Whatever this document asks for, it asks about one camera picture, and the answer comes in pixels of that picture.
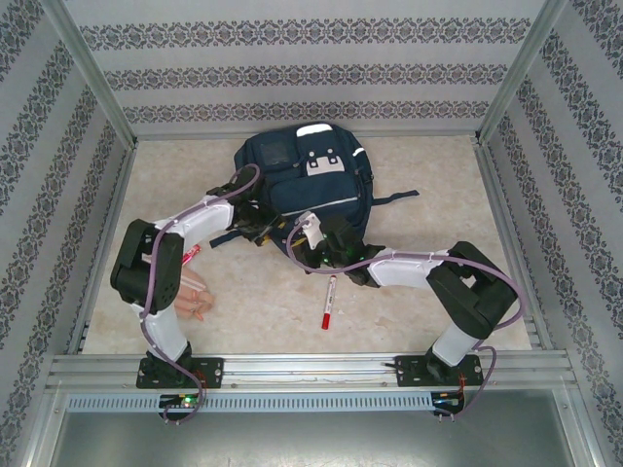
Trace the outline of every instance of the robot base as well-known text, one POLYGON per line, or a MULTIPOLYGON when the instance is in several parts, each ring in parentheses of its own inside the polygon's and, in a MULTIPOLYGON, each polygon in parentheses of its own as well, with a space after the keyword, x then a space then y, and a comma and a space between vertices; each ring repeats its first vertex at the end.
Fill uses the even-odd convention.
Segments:
POLYGON ((446 368, 443 375, 435 377, 429 368, 429 355, 398 355, 394 359, 398 387, 458 386, 461 376, 466 386, 480 386, 483 370, 477 355, 465 355, 458 365, 446 368))
MULTIPOLYGON (((203 388, 218 389, 223 380, 222 358, 197 358, 192 356, 191 345, 188 344, 177 364, 189 370, 199 378, 203 388)), ((171 367, 167 362, 147 352, 147 357, 140 361, 136 387, 139 389, 193 389, 193 381, 171 367)))

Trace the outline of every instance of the wire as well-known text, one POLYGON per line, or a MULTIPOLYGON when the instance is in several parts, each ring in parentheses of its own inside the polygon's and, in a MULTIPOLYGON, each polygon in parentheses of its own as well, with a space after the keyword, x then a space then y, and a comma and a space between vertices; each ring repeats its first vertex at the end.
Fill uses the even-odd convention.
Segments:
POLYGON ((495 363, 497 362, 497 351, 495 350, 494 347, 492 347, 491 345, 484 345, 482 347, 474 347, 474 350, 489 350, 491 352, 491 366, 489 367, 489 370, 487 371, 487 374, 485 375, 482 384, 480 385, 480 387, 478 388, 478 391, 476 391, 476 394, 474 394, 474 397, 471 398, 471 400, 469 401, 469 404, 467 404, 462 411, 460 411, 459 413, 457 413, 455 415, 455 419, 459 419, 462 416, 465 415, 465 413, 467 411, 469 411, 472 407, 474 407, 474 404, 476 403, 476 401, 478 401, 478 399, 480 398, 480 396, 482 395, 483 389, 485 389, 485 386, 487 385, 487 383, 489 382, 489 378, 491 377, 491 375, 494 372, 494 368, 495 368, 495 363))
MULTIPOLYGON (((524 293, 524 291, 517 284, 517 282, 515 282, 513 279, 511 279, 506 274, 504 274, 503 272, 500 272, 497 269, 490 268, 490 267, 488 267, 486 265, 483 265, 481 263, 477 263, 475 261, 466 260, 466 259, 463 259, 463 258, 456 258, 454 256, 442 256, 442 255, 434 255, 434 254, 431 254, 431 253, 412 253, 412 252, 396 251, 396 252, 393 252, 393 253, 388 254, 388 255, 377 256, 377 257, 372 258, 370 260, 360 261, 359 263, 355 263, 354 265, 350 265, 350 266, 347 266, 345 268, 337 268, 337 269, 316 269, 316 268, 310 268, 309 266, 301 263, 299 260, 296 259, 296 257, 294 256, 294 250, 292 249, 292 239, 294 238, 294 235, 300 229, 303 228, 303 225, 304 225, 304 222, 301 222, 297 226, 295 226, 294 229, 292 229, 292 231, 288 235, 288 238, 286 240, 285 246, 286 246, 286 250, 287 250, 288 257, 290 258, 290 260, 292 260, 292 262, 295 265, 297 265, 299 268, 301 268, 303 270, 306 270, 307 272, 314 272, 314 273, 317 273, 317 274, 335 274, 335 273, 338 273, 338 272, 348 272, 350 270, 354 270, 354 269, 362 268, 364 266, 372 265, 373 263, 377 263, 379 261, 392 260, 392 259, 395 259, 395 258, 411 258, 411 259, 421 260, 421 261, 442 261, 442 262, 443 261, 449 261, 451 263, 457 263, 457 264, 460 264, 460 265, 472 266, 473 268, 483 270, 484 272, 488 272, 489 274, 491 274, 491 275, 497 277, 498 279, 501 279, 504 282, 506 282, 506 284, 511 289, 513 289, 513 292, 515 292, 515 295, 517 296, 517 299, 519 300, 519 309, 517 310, 517 312, 511 318, 509 318, 506 321, 504 321, 503 323, 500 323, 497 326, 495 326, 495 330, 503 329, 503 328, 505 328, 507 326, 510 326, 511 324, 513 324, 516 321, 518 321, 519 319, 521 319, 521 317, 524 315, 524 312, 525 312, 525 309, 526 309, 526 306, 527 306, 527 303, 528 303, 528 299, 527 299, 526 294, 524 293)), ((482 384, 478 388, 478 391, 476 392, 476 394, 474 395, 474 397, 470 401, 469 405, 467 405, 460 412, 461 414, 465 413, 468 408, 471 408, 474 405, 474 402, 476 402, 480 398, 480 395, 481 395, 483 389, 485 388, 485 386, 489 382, 489 378, 491 377, 492 373, 494 372, 495 362, 497 361, 497 352, 490 345, 485 345, 485 346, 481 347, 482 343, 483 343, 483 341, 476 342, 476 344, 472 347, 472 350, 490 350, 492 355, 493 355, 491 366, 489 367, 489 371, 487 372, 487 375, 483 379, 482 384)))
MULTIPOLYGON (((156 235, 156 238, 154 239, 154 246, 152 247, 151 265, 149 267, 149 281, 147 285, 147 297, 145 298, 145 307, 143 311, 141 311, 139 314, 140 329, 143 332, 143 336, 145 336, 145 339, 151 345, 152 349, 158 354, 158 356, 160 356, 160 358, 165 360, 175 370, 177 370, 181 374, 190 378, 191 381, 197 386, 197 389, 199 391, 197 394, 198 400, 195 406, 193 407, 193 410, 190 413, 188 413, 184 418, 180 420, 175 420, 176 425, 180 425, 186 421, 189 421, 191 418, 193 418, 197 414, 197 412, 199 411, 200 407, 203 404, 203 385, 202 385, 202 382, 195 375, 193 375, 191 372, 186 370, 181 365, 178 365, 177 362, 175 362, 175 360, 172 360, 163 351, 161 351, 156 345, 156 343, 154 342, 154 340, 152 339, 152 337, 149 335, 149 331, 147 330, 146 318, 152 306, 152 302, 154 299, 154 289, 156 286, 156 265, 158 263, 158 249, 160 247, 160 242, 163 239, 163 236, 165 236, 166 234, 166 231, 169 230, 171 227, 173 227, 178 222, 180 222, 181 220, 183 220, 184 218, 188 217, 189 215, 201 209, 206 209, 208 206, 215 204, 219 201, 229 199, 231 197, 235 197, 239 195, 240 193, 244 192, 245 190, 247 190, 248 188, 252 187, 255 184, 255 182, 257 182, 258 179, 260 178, 260 167, 255 163, 250 163, 249 165, 245 165, 244 167, 239 169, 234 174, 231 181, 234 181, 239 176, 239 174, 247 167, 251 167, 255 169, 255 175, 247 184, 238 188, 237 190, 232 191, 231 193, 227 193, 221 197, 209 199, 208 201, 196 204, 186 209, 185 211, 182 211, 176 218, 171 219, 168 223, 166 223, 166 225, 158 232, 158 234, 156 235)), ((163 418, 165 419, 165 423, 170 422, 170 419, 166 416, 168 414, 168 410, 170 409, 170 407, 171 406, 166 406, 165 412, 163 413, 163 418)))

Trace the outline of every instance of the backpack pocket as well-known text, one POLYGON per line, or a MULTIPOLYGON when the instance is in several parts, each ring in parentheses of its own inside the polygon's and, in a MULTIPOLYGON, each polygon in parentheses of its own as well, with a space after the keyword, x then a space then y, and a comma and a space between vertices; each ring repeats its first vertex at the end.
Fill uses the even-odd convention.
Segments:
POLYGON ((276 183, 269 196, 273 207, 284 216, 309 210, 316 214, 339 212, 348 217, 357 212, 360 193, 354 176, 329 172, 276 183))

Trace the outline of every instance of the metal rail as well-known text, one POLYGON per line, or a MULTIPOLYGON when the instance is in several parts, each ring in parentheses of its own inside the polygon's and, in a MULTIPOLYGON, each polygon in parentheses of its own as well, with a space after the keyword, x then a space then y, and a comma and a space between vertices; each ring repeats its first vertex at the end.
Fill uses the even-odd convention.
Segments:
MULTIPOLYGON (((484 371, 491 356, 479 353, 484 371)), ((219 393, 430 391, 398 387, 396 354, 219 355, 225 359, 219 393)), ((137 389, 138 355, 59 355, 46 382, 47 393, 170 393, 178 389, 137 389)), ((576 385, 564 350, 500 351, 487 390, 558 389, 576 385)), ((451 390, 453 387, 439 388, 451 390)))

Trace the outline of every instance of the backpack strap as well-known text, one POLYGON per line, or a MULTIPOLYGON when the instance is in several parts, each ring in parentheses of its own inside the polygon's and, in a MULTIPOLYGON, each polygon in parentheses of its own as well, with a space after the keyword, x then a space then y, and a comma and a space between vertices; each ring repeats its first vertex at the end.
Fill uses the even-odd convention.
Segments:
POLYGON ((227 243, 228 241, 238 238, 239 236, 242 236, 242 233, 239 231, 231 231, 229 233, 225 233, 224 235, 217 236, 213 240, 210 240, 210 248, 216 248, 217 246, 227 243))
POLYGON ((390 197, 386 197, 386 198, 373 198, 372 205, 381 206, 383 204, 390 204, 392 201, 396 201, 397 199, 416 197, 419 194, 420 192, 418 190, 410 190, 408 192, 394 193, 390 197))

